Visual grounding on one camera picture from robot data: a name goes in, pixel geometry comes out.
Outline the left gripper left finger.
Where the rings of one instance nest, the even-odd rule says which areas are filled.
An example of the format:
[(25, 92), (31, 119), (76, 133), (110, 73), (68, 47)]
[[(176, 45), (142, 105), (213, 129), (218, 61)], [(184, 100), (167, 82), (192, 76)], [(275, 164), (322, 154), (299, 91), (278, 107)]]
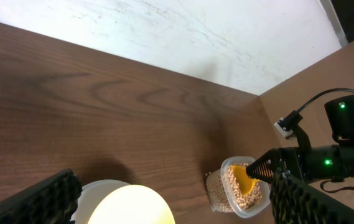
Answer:
[(75, 223), (82, 184), (70, 169), (65, 169), (29, 188), (0, 201), (0, 224)]

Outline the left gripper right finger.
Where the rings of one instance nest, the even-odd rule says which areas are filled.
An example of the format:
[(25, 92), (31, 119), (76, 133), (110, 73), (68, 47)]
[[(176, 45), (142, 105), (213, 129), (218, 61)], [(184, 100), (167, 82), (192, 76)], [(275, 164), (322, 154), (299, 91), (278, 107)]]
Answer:
[(287, 172), (274, 175), (269, 198), (274, 222), (278, 224), (354, 224), (354, 209)]

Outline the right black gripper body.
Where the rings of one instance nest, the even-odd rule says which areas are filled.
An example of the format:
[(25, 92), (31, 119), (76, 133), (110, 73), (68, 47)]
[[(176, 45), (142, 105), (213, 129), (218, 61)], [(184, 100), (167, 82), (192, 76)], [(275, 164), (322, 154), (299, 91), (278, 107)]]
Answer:
[(311, 178), (305, 161), (306, 155), (311, 151), (312, 146), (306, 132), (298, 125), (293, 126), (297, 147), (279, 148), (281, 168), (289, 170), (291, 174), (303, 182), (310, 182)]

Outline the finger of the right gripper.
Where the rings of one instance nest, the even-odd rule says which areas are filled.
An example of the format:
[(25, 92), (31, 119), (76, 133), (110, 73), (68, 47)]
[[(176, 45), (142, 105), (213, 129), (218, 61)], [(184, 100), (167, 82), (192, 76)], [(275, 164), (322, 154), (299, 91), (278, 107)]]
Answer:
[(279, 149), (271, 149), (250, 164), (246, 168), (246, 173), (252, 179), (262, 180), (270, 184), (275, 172), (281, 166), (280, 159)]

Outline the yellow measuring scoop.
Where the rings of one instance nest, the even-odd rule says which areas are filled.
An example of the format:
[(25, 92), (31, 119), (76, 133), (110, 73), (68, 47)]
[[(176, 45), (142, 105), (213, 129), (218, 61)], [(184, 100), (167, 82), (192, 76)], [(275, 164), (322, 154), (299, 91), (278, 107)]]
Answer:
[(255, 187), (258, 179), (252, 179), (246, 172), (246, 167), (232, 166), (233, 175), (236, 177), (237, 183), (240, 186), (242, 196), (249, 194)]

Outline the pale yellow bowl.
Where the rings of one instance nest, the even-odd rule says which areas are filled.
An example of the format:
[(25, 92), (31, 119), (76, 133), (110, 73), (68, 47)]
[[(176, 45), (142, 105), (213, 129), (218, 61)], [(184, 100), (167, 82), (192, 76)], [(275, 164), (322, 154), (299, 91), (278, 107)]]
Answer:
[(175, 224), (167, 202), (155, 190), (127, 185), (108, 194), (94, 209), (88, 224)]

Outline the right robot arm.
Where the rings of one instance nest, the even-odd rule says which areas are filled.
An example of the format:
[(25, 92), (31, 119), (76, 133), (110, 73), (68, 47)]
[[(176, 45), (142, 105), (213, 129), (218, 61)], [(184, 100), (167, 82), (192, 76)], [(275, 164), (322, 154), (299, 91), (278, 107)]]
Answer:
[(317, 180), (341, 182), (354, 177), (354, 95), (343, 96), (324, 105), (334, 144), (312, 147), (299, 126), (300, 111), (291, 112), (276, 122), (281, 131), (296, 138), (296, 147), (269, 150), (246, 169), (249, 177), (271, 183), (278, 169), (311, 183)]

